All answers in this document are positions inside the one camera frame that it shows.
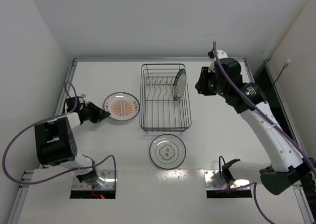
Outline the orange sunburst plate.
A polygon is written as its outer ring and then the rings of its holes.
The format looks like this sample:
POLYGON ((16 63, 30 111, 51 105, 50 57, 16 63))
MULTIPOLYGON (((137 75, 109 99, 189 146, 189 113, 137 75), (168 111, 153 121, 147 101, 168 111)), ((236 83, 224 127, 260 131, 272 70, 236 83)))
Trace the orange sunburst plate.
POLYGON ((140 111, 140 103, 130 93, 115 92, 104 100, 103 108, 110 113, 110 118, 117 121, 128 121, 137 116, 140 111))

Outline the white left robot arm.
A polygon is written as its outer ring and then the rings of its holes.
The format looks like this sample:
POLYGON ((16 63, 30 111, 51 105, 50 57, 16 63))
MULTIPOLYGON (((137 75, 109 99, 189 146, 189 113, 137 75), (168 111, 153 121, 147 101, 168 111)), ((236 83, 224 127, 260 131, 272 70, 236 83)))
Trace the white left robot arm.
POLYGON ((74 172, 79 182, 96 186, 100 172, 92 158, 78 152, 73 129, 85 121, 99 123, 111 114, 82 97, 66 99, 63 112, 34 126, 37 158, 42 165, 61 166, 74 172))

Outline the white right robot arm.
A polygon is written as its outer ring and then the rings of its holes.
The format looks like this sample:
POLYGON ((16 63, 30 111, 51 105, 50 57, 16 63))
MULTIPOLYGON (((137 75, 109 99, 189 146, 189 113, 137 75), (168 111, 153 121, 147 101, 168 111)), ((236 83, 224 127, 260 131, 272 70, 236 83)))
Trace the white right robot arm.
POLYGON ((311 172, 316 162, 303 154, 274 118, 260 87, 243 82, 241 65, 225 52, 212 49, 210 66, 202 67, 195 88, 204 96, 221 96, 246 121, 267 153, 270 164, 247 163, 233 159, 220 165, 213 186, 245 179, 262 184, 271 194, 279 195, 311 172))

